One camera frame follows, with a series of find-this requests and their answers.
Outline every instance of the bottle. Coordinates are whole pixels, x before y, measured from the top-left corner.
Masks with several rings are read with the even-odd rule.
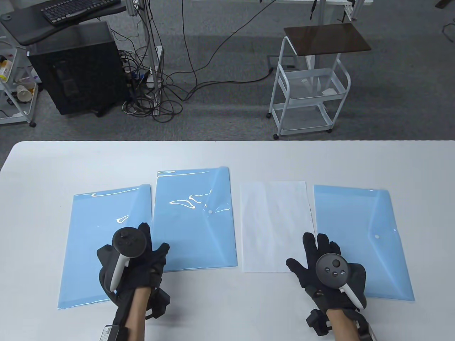
[[[7,60],[5,57],[0,56],[1,64],[0,64],[0,79],[3,82],[7,82],[10,78],[11,69],[13,67],[13,62]]]

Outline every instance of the glove finger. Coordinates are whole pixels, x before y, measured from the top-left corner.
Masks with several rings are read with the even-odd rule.
[[[147,247],[152,249],[152,237],[150,236],[150,226],[147,223],[141,223],[137,229],[145,235]]]
[[[330,253],[330,245],[329,245],[329,237],[324,233],[319,233],[317,236],[318,239],[318,250],[319,250],[319,257],[325,255],[326,253]]]
[[[305,247],[305,253],[307,254],[308,268],[315,267],[316,262],[319,259],[319,253],[313,233],[305,232],[303,235],[303,246]]]
[[[286,260],[286,265],[288,266],[289,270],[297,276],[298,281],[300,282],[302,288],[306,287],[307,286],[306,278],[308,270],[305,269],[302,264],[300,264],[293,258],[288,258]]]
[[[341,255],[341,250],[337,243],[335,243],[334,241],[331,241],[329,245],[330,245],[330,252]]]
[[[169,252],[170,246],[167,243],[162,243],[154,252],[159,256],[166,256]]]
[[[102,248],[96,250],[96,255],[98,256],[98,259],[103,267],[109,264],[109,257],[111,256],[113,249],[112,245],[104,245]]]

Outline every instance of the paper cup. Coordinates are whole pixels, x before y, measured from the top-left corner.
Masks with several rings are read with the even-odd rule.
[[[33,98],[33,94],[23,85],[19,85],[16,89],[17,99],[21,102],[30,102]]]

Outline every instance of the desk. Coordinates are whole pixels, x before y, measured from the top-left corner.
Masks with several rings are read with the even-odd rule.
[[[365,316],[379,341],[453,339],[455,141],[144,141],[14,146],[0,171],[0,340],[97,341],[112,322],[111,302],[57,310],[74,194],[155,193],[158,170],[221,165],[239,266],[164,274],[171,304],[147,341],[333,339],[307,327],[315,306],[293,274],[242,272],[240,183],[251,180],[306,180],[313,213],[313,184],[388,189],[416,302],[369,298]]]
[[[22,46],[37,43],[77,22],[73,21],[59,26],[51,25],[40,12],[43,7],[46,7],[46,4],[47,2],[43,2],[21,10],[3,14],[0,16],[0,22]],[[125,0],[122,0],[120,4],[87,15],[86,17],[81,18],[79,22],[120,13],[125,10]]]

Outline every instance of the human hand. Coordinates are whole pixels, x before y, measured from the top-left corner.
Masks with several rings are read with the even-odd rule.
[[[328,309],[352,309],[356,306],[348,298],[348,296],[339,289],[330,288],[319,280],[316,274],[316,262],[318,259],[327,253],[336,253],[341,255],[340,247],[335,242],[329,242],[329,238],[325,234],[318,234],[318,247],[314,235],[306,232],[303,235],[303,246],[307,255],[308,269],[303,267],[298,261],[293,258],[286,260],[286,265],[298,278],[302,288],[305,288],[307,294],[313,299],[318,308],[326,313]],[[363,295],[365,288],[365,269],[360,264],[349,264],[354,280],[357,282],[356,290],[361,291],[359,299],[363,306],[366,306],[366,299]]]

